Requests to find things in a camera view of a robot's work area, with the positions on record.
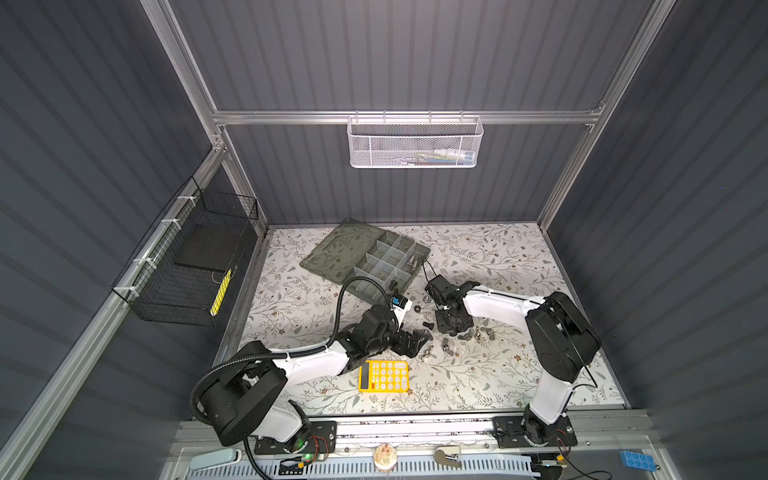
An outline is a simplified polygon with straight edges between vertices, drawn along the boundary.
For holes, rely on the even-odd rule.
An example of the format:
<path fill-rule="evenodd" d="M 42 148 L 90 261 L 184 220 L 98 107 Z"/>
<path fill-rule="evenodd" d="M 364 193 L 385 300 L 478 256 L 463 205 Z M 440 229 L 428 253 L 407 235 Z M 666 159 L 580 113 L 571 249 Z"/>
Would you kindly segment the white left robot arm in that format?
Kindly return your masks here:
<path fill-rule="evenodd" d="M 247 343 L 197 381 L 189 399 L 194 418 L 211 426 L 223 446 L 263 437 L 289 452 L 301 450 L 312 424 L 295 401 L 281 397 L 283 391 L 353 372 L 388 350 L 416 357 L 432 335 L 427 329 L 402 328 L 409 308 L 403 298 L 392 306 L 376 304 L 359 322 L 339 328 L 329 342 L 305 350 L 275 351 L 260 341 Z"/>

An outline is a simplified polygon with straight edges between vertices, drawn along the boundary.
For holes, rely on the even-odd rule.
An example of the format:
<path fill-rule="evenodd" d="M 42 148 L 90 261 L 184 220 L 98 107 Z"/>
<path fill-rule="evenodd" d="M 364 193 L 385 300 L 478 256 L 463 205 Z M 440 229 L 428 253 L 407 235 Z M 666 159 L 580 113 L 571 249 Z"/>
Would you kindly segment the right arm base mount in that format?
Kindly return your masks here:
<path fill-rule="evenodd" d="M 574 447 L 578 444 L 568 416 L 560 415 L 549 425 L 533 414 L 492 418 L 492 436 L 500 448 Z"/>

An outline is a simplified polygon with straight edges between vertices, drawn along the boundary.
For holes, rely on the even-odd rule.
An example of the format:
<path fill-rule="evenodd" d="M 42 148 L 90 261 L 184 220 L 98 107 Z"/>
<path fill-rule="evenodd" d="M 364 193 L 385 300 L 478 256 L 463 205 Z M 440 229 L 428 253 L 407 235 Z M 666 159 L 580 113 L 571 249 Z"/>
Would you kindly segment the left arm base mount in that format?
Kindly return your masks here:
<path fill-rule="evenodd" d="M 328 454 L 336 448 L 338 423 L 334 421 L 310 422 L 301 427 L 286 442 L 263 436 L 250 436 L 251 445 L 257 455 L 282 454 Z"/>

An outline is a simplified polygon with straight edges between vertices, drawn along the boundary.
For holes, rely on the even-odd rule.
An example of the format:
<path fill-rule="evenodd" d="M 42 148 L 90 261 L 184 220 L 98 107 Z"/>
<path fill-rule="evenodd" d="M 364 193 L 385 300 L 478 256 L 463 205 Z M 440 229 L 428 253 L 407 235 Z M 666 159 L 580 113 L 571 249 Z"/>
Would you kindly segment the green transparent organizer box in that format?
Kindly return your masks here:
<path fill-rule="evenodd" d="M 363 276 L 389 295 L 404 294 L 430 253 L 429 247 L 408 236 L 347 218 L 300 266 L 337 285 Z"/>

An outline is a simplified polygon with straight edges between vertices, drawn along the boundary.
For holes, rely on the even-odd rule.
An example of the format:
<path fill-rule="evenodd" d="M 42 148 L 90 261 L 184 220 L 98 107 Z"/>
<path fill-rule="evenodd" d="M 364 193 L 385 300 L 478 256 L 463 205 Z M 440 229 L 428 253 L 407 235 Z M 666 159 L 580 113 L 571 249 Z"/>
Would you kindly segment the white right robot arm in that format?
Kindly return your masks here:
<path fill-rule="evenodd" d="M 581 371 L 602 347 L 592 324 L 571 298 L 560 291 L 544 297 L 492 290 L 478 282 L 457 286 L 437 275 L 426 293 L 436 305 L 436 323 L 444 334 L 458 335 L 488 318 L 528 333 L 541 374 L 527 415 L 553 425 L 564 413 Z"/>

